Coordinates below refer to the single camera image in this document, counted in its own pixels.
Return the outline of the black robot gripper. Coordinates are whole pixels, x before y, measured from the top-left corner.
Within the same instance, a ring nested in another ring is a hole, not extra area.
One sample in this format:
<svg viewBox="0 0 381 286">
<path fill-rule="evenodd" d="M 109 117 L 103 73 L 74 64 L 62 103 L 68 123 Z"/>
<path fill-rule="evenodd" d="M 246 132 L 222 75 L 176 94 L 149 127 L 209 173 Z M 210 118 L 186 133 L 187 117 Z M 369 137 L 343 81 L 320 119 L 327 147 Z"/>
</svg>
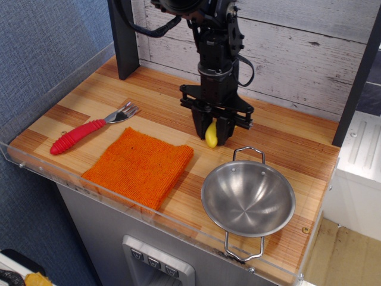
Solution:
<svg viewBox="0 0 381 286">
<path fill-rule="evenodd" d="M 253 106 L 238 95 L 238 71 L 222 74 L 201 73 L 200 85 L 182 85 L 181 105 L 192 110 L 196 133 L 205 139 L 206 131 L 216 118 L 217 145 L 233 135 L 235 126 L 252 127 Z"/>
</svg>

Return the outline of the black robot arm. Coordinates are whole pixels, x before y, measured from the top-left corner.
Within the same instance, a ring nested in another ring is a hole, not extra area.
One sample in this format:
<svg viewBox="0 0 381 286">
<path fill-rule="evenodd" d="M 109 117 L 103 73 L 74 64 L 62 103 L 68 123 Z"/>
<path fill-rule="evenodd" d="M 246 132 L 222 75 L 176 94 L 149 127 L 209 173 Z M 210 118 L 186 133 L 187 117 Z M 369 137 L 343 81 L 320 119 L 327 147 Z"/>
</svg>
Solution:
<svg viewBox="0 0 381 286">
<path fill-rule="evenodd" d="M 234 128 L 250 129 L 253 106 L 238 95 L 239 64 L 252 63 L 240 55 L 244 35 L 239 30 L 235 1 L 153 1 L 164 13 L 184 18 L 192 29 L 199 53 L 200 85 L 182 85 L 181 105 L 192 111 L 196 132 L 206 139 L 216 124 L 218 145 L 224 145 Z"/>
</svg>

